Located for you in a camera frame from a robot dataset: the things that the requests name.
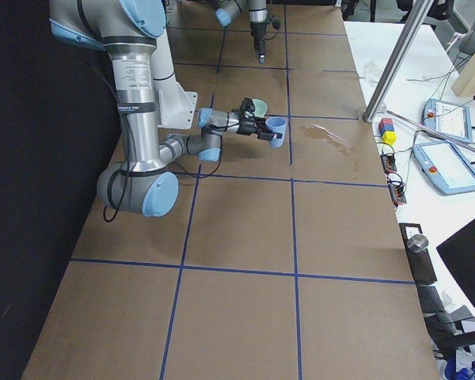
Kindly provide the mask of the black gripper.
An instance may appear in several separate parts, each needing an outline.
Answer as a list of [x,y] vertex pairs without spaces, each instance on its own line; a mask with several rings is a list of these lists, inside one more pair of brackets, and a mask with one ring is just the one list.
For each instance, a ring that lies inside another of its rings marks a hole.
[[264,141],[273,141],[281,139],[281,132],[274,132],[266,125],[266,119],[252,115],[254,110],[251,98],[244,98],[238,111],[238,130],[239,135],[256,134],[258,139]]
[[265,52],[262,50],[265,50],[265,41],[267,40],[265,36],[267,27],[270,24],[272,24],[275,30],[279,30],[279,21],[276,19],[250,23],[251,35],[254,39],[254,48],[257,50],[256,55],[259,64],[264,64],[265,62]]

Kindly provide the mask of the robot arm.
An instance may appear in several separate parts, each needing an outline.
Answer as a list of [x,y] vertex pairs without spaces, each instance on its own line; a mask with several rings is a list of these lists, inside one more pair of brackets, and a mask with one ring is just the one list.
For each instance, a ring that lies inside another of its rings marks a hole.
[[224,30],[242,14],[249,16],[250,34],[253,37],[256,59],[263,64],[266,57],[266,41],[274,39],[274,36],[267,38],[268,26],[271,25],[277,32],[281,26],[281,21],[269,13],[267,2],[265,0],[228,0],[208,3]]
[[224,133],[283,144],[285,123],[266,118],[246,98],[229,112],[197,108],[177,81],[160,1],[52,1],[52,34],[67,44],[105,51],[112,61],[124,160],[98,178],[97,194],[116,211],[161,217],[175,204],[169,164],[185,154],[217,162]]

